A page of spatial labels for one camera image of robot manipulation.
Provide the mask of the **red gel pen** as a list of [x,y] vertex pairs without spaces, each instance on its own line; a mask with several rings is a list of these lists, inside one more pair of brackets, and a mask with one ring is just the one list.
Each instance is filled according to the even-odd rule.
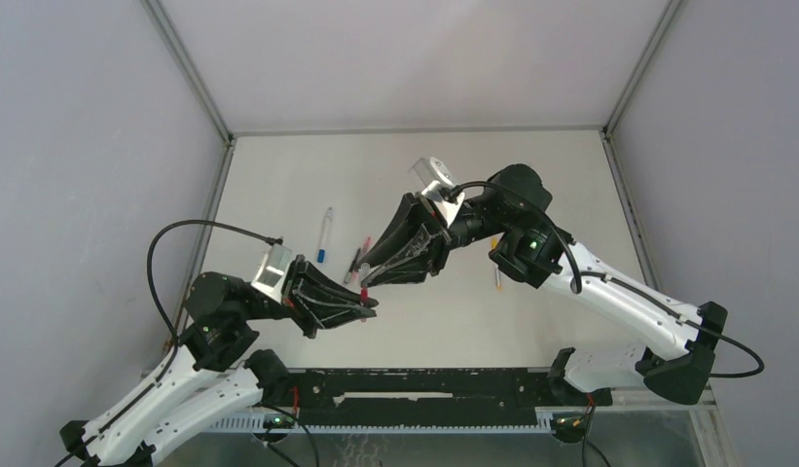
[[[369,296],[368,296],[367,288],[362,287],[361,290],[360,290],[360,304],[362,306],[367,307],[368,298],[369,298]],[[365,323],[365,322],[367,322],[367,319],[368,319],[367,317],[363,317],[363,318],[360,319],[360,321]]]

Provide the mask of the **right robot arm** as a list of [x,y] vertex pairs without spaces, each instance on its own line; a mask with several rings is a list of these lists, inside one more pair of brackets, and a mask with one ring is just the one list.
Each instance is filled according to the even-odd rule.
[[699,401],[712,376],[724,307],[676,301],[603,262],[547,215],[552,195],[525,164],[475,182],[474,197],[439,161],[420,160],[415,171],[421,189],[402,196],[360,260],[365,287],[421,283],[454,250],[495,237],[489,257],[502,275],[575,299],[635,338],[609,351],[562,349],[548,380],[555,401],[572,405],[617,387],[643,387],[681,405]]

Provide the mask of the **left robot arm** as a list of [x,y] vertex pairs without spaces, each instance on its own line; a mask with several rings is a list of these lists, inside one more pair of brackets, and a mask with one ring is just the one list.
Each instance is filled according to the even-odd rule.
[[225,416],[283,403],[291,375],[271,349],[251,351],[254,320],[292,320],[312,339],[375,316],[378,301],[324,275],[304,256],[264,255],[250,281],[209,271],[190,289],[193,317],[153,372],[119,403],[59,431],[68,459],[85,466],[156,466]]

